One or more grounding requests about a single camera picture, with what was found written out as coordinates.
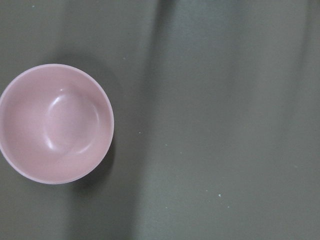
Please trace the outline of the small pink bowl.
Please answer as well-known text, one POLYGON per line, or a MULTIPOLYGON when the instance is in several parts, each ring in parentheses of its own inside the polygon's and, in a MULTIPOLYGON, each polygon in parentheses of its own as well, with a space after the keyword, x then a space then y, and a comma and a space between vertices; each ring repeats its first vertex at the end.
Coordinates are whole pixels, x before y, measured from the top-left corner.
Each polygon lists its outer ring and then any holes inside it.
POLYGON ((104 159, 114 136, 111 102, 84 71, 65 64, 32 67, 0 97, 0 150, 38 183, 76 181, 104 159))

